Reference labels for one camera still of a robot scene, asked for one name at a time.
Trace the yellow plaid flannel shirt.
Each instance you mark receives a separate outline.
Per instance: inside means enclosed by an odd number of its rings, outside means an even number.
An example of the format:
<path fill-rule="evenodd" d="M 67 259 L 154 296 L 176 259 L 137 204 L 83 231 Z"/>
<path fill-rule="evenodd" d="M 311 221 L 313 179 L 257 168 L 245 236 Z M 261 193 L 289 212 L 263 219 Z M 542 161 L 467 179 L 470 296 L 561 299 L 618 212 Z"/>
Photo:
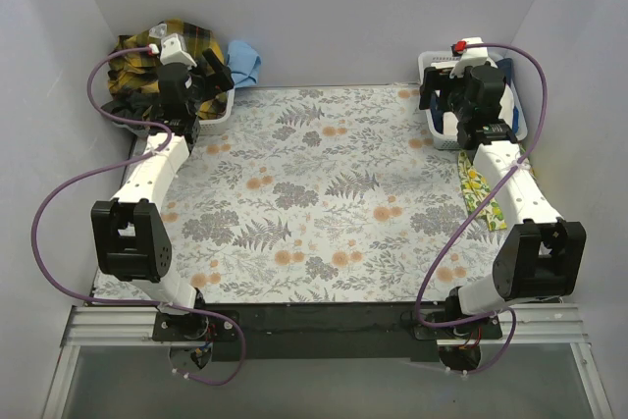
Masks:
<path fill-rule="evenodd" d="M 164 36 L 178 33 L 185 42 L 187 52 L 192 56 L 201 70 L 211 76 L 214 72 L 207 69 L 202 52 L 211 48 L 221 61 L 225 56 L 214 33 L 201 26 L 185 22 L 181 19 L 168 19 L 152 28 L 135 35 L 121 35 L 115 51 L 136 49 L 148 46 L 150 43 L 160 44 Z M 146 52 L 130 52 L 109 62 L 108 87 L 113 99 L 126 96 L 132 92 L 157 94 L 157 68 L 161 65 L 159 58 Z"/>

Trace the black pinstripe shirt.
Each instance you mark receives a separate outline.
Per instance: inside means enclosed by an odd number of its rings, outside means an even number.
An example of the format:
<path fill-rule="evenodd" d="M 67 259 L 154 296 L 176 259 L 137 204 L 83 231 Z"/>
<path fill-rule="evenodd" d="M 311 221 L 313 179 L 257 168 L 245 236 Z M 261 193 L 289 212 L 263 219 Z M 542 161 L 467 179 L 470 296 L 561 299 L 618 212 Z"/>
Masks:
<path fill-rule="evenodd" d="M 157 94 L 144 94 L 135 91 L 107 102 L 101 109 L 119 118 L 144 122 L 150 118 L 151 108 L 157 103 Z"/>

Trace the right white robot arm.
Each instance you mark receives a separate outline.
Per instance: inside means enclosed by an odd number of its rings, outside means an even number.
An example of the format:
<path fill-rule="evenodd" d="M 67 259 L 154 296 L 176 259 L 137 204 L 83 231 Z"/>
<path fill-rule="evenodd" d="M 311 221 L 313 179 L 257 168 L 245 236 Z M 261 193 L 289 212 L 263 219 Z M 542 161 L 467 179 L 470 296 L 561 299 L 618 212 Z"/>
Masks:
<path fill-rule="evenodd" d="M 470 151 L 509 230 L 487 276 L 455 288 L 441 317 L 416 313 L 423 326 L 461 339 L 512 304 L 572 294 L 587 238 L 581 223 L 563 219 L 546 200 L 500 117 L 506 86 L 488 59 L 433 63 L 421 75 L 420 109 L 437 103 L 456 116 L 458 143 Z"/>

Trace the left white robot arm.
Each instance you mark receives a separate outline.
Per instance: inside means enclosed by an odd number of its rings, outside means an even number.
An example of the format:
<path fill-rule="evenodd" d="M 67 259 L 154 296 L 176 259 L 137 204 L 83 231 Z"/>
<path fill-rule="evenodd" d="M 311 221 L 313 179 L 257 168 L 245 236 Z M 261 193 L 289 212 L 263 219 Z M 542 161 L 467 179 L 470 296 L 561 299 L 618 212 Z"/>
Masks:
<path fill-rule="evenodd" d="M 173 41 L 158 49 L 161 64 L 154 119 L 172 135 L 150 133 L 147 159 L 134 166 L 111 200 L 93 205 L 91 222 L 100 271 L 132 284 L 157 302 L 165 317 L 162 328 L 172 329 L 179 338 L 200 340 L 208 335 L 209 318 L 196 308 L 202 302 L 199 290 L 171 266 L 173 249 L 160 209 L 198 139 L 197 113 L 206 92 L 231 89 L 231 75 L 222 71 L 218 84 L 210 87 L 196 61 Z"/>

